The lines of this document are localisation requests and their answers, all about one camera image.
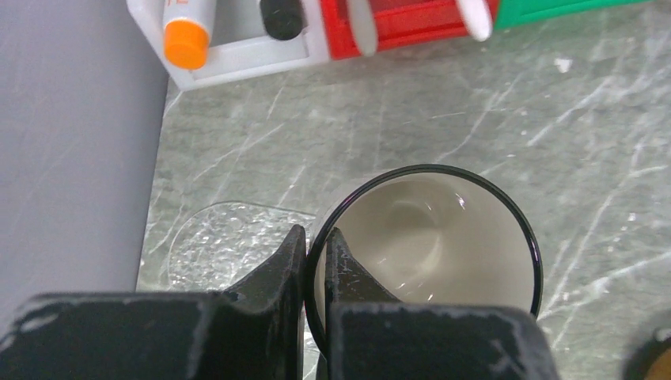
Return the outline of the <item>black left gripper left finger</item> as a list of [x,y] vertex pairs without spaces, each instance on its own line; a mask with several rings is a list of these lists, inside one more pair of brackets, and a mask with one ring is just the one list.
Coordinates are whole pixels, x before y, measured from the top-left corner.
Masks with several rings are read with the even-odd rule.
[[4,379],[299,379],[306,239],[223,291],[56,293],[1,340]]

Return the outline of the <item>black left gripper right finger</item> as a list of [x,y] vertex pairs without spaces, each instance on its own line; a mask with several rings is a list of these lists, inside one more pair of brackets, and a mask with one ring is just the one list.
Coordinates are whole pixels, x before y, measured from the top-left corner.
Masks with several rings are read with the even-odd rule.
[[354,258],[339,229],[326,243],[330,379],[557,379],[530,314],[505,306],[409,304]]

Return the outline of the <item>white enamel mug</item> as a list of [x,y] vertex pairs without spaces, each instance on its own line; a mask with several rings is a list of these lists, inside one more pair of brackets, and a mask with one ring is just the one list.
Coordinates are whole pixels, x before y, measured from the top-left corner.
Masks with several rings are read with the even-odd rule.
[[409,165],[342,183],[309,228],[305,313],[321,351],[327,348],[324,273],[333,230],[403,302],[540,311],[543,265],[519,206],[466,169]]

